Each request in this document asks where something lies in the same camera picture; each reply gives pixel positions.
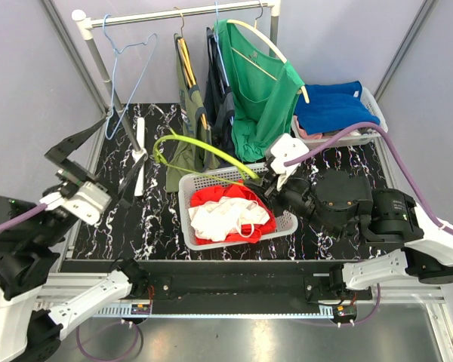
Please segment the dark navy tank top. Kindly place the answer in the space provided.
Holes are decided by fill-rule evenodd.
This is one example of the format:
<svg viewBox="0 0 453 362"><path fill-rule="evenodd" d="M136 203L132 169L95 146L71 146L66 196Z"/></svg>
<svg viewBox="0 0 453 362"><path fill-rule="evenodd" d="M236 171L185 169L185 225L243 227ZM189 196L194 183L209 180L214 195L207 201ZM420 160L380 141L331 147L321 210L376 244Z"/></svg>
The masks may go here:
<svg viewBox="0 0 453 362"><path fill-rule="evenodd" d="M206 43L208 77L204 105L211 127L212 145L236 158L236 147L232 136L235 118L233 91L227 78L218 36L209 27L206 28Z"/></svg>

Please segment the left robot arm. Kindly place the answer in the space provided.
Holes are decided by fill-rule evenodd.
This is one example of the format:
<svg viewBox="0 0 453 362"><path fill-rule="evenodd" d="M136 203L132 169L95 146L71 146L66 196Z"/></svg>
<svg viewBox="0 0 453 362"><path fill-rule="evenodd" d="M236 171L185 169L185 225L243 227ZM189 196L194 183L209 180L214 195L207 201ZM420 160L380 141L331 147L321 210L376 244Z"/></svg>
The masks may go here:
<svg viewBox="0 0 453 362"><path fill-rule="evenodd" d="M101 181L69 156L101 123L66 137L46 152L57 165L59 183L40 202L0 196L0 361L45 361L61 342L97 311L119 299L141 299L153 289L146 270L131 259L70 301L36 309L35 301L58 260L53 247L77 222L95 224L112 203L129 206L147 155L119 186Z"/></svg>

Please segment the red tank top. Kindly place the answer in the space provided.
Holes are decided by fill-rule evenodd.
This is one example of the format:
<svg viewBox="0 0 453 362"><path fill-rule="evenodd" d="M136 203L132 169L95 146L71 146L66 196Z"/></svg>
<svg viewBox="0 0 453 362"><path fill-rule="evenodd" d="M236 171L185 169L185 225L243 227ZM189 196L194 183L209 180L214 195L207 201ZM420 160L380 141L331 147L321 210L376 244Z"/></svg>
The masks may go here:
<svg viewBox="0 0 453 362"><path fill-rule="evenodd" d="M247 200L257 201L258 204L268 210L270 221L266 225L256 225L254 234L250 238L243 238L239 234L230 234L225 241L247 241L249 244L256 244L262 235L272 233L276 230L276 218L273 212L265 205L264 202L249 188L240 185L229 186L209 186L208 188L198 190L193 194L190 200L190 207L203 205L207 201L219 201L221 197L229 198L244 198ZM213 241L196 237L196 241L200 244L210 244Z"/></svg>

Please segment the white tank top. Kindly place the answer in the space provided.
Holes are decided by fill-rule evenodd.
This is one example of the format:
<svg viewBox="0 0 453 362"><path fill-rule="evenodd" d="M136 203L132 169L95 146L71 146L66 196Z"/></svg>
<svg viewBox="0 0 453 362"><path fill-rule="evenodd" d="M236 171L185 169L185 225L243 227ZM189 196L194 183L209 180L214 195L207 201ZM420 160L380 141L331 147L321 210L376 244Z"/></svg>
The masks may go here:
<svg viewBox="0 0 453 362"><path fill-rule="evenodd" d="M190 207L188 214L196 237L213 242L225 241L230 234L250 238L256 225L270 221L268 210L257 201L225 196Z"/></svg>

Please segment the lime green hanger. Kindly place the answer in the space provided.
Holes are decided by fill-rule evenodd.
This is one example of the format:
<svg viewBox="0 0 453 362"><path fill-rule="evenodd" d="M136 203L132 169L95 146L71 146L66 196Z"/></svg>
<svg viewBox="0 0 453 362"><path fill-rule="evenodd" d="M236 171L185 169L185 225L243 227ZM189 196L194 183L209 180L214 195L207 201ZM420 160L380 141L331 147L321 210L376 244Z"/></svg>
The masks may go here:
<svg viewBox="0 0 453 362"><path fill-rule="evenodd" d="M241 179L259 179L257 173L251 168L212 145L211 127L207 122L204 109L199 109L195 120L195 124L192 121L189 124L183 122L182 134L176 133L171 128L168 135L159 137L153 145L154 161L168 168L167 180L179 186L180 178L188 174L208 177L206 174L208 171L219 168L219 158L234 166ZM176 151L170 161L160 149L160 146L167 141L177 142Z"/></svg>

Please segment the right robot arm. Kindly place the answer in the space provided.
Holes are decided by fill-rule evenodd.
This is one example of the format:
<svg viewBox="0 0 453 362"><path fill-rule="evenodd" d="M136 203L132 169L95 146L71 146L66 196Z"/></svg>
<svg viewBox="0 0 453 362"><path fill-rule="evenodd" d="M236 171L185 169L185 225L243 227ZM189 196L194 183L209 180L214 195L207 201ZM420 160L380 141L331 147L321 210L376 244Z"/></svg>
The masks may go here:
<svg viewBox="0 0 453 362"><path fill-rule="evenodd" d="M415 199L397 189L373 189L364 176L329 169L315 183L299 176L285 182L268 171L257 190L275 214L288 211L340 239L358 235L362 245L394 249L329 269L327 290L348 299L373 284L415 278L453 284L453 225L434 223Z"/></svg>

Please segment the olive green tank top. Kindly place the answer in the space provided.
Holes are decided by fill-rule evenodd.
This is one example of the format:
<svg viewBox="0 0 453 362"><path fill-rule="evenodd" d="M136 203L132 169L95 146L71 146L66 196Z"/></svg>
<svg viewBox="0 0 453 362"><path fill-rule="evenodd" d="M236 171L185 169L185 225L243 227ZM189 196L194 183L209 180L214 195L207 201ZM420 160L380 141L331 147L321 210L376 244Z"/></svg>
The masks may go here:
<svg viewBox="0 0 453 362"><path fill-rule="evenodd" d="M176 67L177 67L177 83L179 87L179 97L180 97L180 110L181 110L181 118L182 124L185 121L189 124L191 121L195 124L195 115L199 114L199 109L204 109L207 117L206 108L203 103L202 95L199 89L199 86L196 82L196 85L192 88L188 87L186 82L186 73L183 68L183 60L180 53L180 46L179 40L181 39L181 35L175 34L174 35L174 45L176 50ZM179 190L179 186L175 186L171 183L170 180L167 180L167 172L166 172L166 191L167 192L177 192Z"/></svg>

